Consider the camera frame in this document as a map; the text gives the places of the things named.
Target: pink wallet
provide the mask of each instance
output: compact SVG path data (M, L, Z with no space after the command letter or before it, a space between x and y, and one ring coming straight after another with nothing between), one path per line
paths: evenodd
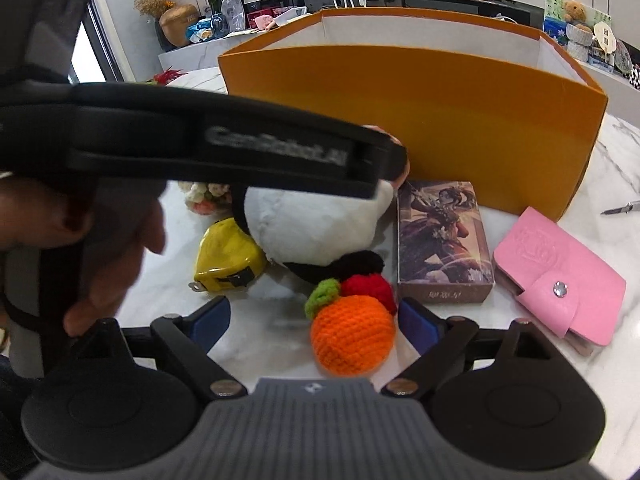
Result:
M626 282L554 222L529 207L494 251L523 292L516 299L558 337L611 342Z

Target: orange box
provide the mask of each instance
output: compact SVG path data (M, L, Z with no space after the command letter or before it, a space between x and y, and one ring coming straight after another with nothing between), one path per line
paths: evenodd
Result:
M412 179L465 180L479 203L558 220L607 96L544 32L440 10L331 9L218 58L229 94L376 124Z

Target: orange crochet ball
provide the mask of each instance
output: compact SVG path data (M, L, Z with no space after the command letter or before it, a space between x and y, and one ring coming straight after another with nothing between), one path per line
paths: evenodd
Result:
M375 370L391 352L394 319L370 296L338 298L318 312L311 325L311 345L318 362L337 376Z

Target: dark vase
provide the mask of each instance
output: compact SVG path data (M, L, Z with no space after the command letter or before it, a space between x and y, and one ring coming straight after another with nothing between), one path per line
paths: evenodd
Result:
M217 12L211 17L211 30L214 40L224 38L229 33L229 22L224 14Z
M164 35L164 30L160 27L160 21L156 18L154 19L154 26L156 27L156 36L158 37L158 43L160 43L160 47L165 52L169 52L170 50L175 50L177 47L172 45L169 40Z

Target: green crochet leaf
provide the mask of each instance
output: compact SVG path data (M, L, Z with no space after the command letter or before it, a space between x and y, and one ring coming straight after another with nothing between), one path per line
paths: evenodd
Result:
M318 315L322 307L333 303L340 297L340 282L335 278L322 280L305 303L305 314L309 319Z

